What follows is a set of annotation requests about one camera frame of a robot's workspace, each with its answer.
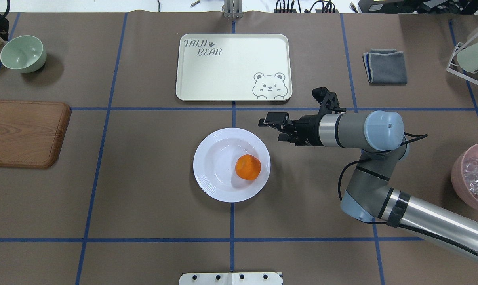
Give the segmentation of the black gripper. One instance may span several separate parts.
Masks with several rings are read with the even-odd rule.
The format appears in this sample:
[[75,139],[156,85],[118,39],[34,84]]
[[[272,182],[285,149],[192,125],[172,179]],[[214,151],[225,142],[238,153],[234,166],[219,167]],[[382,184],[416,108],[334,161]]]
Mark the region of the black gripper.
[[278,141],[295,146],[320,146],[320,115],[305,115],[292,120],[287,112],[268,112],[258,126],[279,127]]

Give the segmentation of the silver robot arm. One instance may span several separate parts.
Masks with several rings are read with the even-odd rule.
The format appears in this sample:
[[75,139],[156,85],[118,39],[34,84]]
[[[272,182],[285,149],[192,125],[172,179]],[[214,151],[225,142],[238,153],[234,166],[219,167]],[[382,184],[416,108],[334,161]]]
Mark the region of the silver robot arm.
[[406,139],[400,114],[335,108],[293,120],[287,112],[268,112],[258,125],[276,129],[279,141],[296,146],[360,149],[358,161],[348,164],[355,169],[339,196],[342,211],[360,222],[410,231],[478,262],[478,222],[389,186],[409,144],[423,138]]

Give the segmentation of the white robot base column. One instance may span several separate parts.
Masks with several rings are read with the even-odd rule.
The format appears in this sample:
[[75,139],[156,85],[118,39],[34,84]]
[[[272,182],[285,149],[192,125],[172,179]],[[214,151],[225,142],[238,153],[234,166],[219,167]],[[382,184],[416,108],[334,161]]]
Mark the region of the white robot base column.
[[203,272],[183,274],[179,285],[282,285],[278,272]]

